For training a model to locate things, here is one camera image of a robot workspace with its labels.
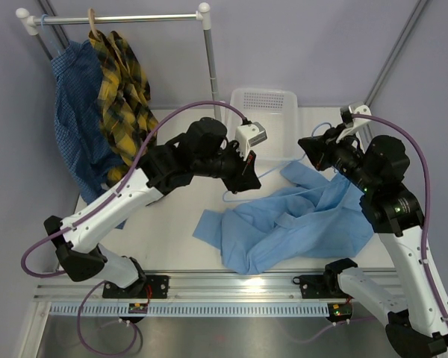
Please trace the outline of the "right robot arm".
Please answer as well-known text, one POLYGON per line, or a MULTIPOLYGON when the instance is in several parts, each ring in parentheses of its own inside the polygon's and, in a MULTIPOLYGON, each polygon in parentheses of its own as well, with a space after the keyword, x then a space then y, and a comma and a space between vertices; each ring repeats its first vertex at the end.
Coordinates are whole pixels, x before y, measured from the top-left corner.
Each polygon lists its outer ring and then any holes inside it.
POLYGON ((315 169, 336 169, 363 195, 365 219, 386 248, 402 287, 398 298, 366 276, 350 259, 325 267, 323 288, 332 296, 348 295, 385 328, 400 357, 436 357, 448 350, 448 297, 438 306, 425 268, 433 263, 421 242, 424 215, 402 180, 410 160, 404 144, 392 136, 377 136, 362 151, 353 138, 338 139, 339 128, 298 141, 315 169))

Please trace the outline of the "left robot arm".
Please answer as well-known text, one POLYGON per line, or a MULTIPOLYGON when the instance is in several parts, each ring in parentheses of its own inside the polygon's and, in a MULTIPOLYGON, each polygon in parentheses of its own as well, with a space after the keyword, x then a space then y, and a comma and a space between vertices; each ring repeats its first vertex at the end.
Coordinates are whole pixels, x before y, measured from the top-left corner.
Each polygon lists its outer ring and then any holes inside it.
POLYGON ((246 121, 229 141, 222 122, 203 117, 186 132, 149 149, 128 179, 81 212, 45 220, 47 233, 55 235, 60 266, 74 282, 97 278, 117 286, 127 297, 138 297, 147 281, 140 264, 109 251, 101 240, 136 210, 189 185, 195 176, 218 178, 233 193, 260 189, 252 147, 266 139, 261 124, 246 121))

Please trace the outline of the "light blue shirt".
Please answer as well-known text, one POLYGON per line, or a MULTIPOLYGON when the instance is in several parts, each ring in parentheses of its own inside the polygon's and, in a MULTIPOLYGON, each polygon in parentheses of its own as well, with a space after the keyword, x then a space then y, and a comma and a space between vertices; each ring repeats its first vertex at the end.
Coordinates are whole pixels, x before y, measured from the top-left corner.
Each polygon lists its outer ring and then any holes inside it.
POLYGON ((361 212, 361 191, 343 175, 328 180, 302 163, 288 164, 280 175, 289 187, 221 213, 205 210, 193 236, 244 275, 294 257, 356 257, 374 234, 361 212))

